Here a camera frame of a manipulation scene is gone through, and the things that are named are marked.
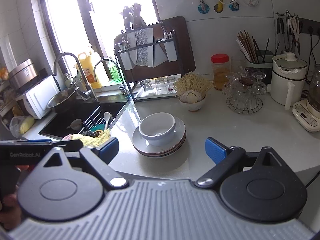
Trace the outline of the person's right hand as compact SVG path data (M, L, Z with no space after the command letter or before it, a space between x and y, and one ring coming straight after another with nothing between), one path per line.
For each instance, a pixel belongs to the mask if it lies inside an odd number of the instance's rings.
M7 231L18 227L24 220L24 215L17 201L19 184L15 186L15 192L7 194L1 202L1 225Z

